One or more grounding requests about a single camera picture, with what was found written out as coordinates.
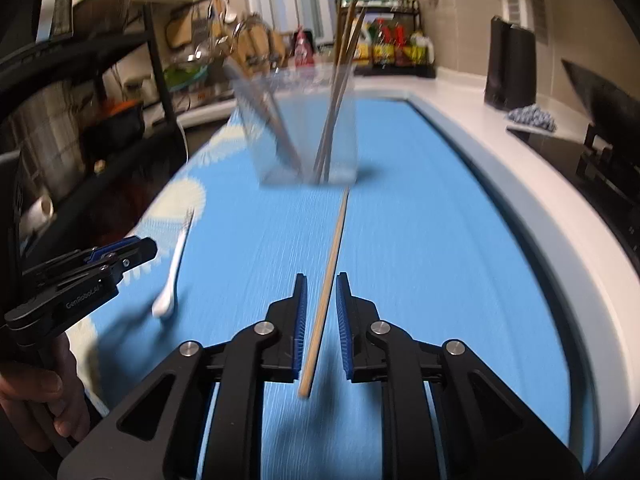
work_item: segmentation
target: paper towel roll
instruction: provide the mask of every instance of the paper towel roll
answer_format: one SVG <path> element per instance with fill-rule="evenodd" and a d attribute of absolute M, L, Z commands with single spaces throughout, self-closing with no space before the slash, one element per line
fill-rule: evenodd
<path fill-rule="evenodd" d="M 20 239 L 43 228 L 53 216 L 53 203 L 47 195 L 41 196 L 20 218 Z"/>

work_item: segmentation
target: silver bolt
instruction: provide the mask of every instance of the silver bolt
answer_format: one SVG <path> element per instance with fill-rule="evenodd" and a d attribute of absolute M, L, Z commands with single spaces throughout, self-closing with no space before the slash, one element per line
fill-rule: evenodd
<path fill-rule="evenodd" d="M 371 323 L 371 331 L 374 334 L 383 335 L 391 330 L 391 326 L 386 321 L 374 321 Z"/>
<path fill-rule="evenodd" d="M 267 335 L 273 332 L 275 329 L 273 323 L 269 321 L 261 321 L 260 323 L 256 323 L 254 326 L 254 332 L 258 335 Z"/>
<path fill-rule="evenodd" d="M 185 357 L 191 357 L 192 355 L 197 354 L 198 350 L 200 350 L 200 345 L 195 341 L 187 341 L 180 345 L 180 353 Z"/>
<path fill-rule="evenodd" d="M 462 355 L 466 348 L 462 341 L 449 341 L 445 347 L 451 355 Z"/>

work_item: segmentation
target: wok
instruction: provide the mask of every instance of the wok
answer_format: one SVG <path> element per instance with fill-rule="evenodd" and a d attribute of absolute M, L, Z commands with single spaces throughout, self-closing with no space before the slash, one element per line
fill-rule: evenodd
<path fill-rule="evenodd" d="M 640 102 L 591 70 L 565 59 L 562 65 L 598 135 L 616 156 L 640 166 Z"/>

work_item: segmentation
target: stove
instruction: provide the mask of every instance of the stove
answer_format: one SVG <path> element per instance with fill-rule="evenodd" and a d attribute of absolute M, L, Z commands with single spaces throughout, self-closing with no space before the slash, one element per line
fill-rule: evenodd
<path fill-rule="evenodd" d="M 521 130 L 507 131 L 524 142 L 588 200 L 616 236 L 640 275 L 640 170 L 612 147 L 597 149 L 605 137 L 589 126 L 584 143 Z"/>

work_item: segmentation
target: black speaker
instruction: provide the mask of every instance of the black speaker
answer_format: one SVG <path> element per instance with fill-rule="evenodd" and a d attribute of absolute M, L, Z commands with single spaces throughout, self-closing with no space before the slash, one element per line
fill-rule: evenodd
<path fill-rule="evenodd" d="M 529 106 L 536 102 L 537 86 L 535 34 L 495 16 L 484 102 L 498 110 Z"/>

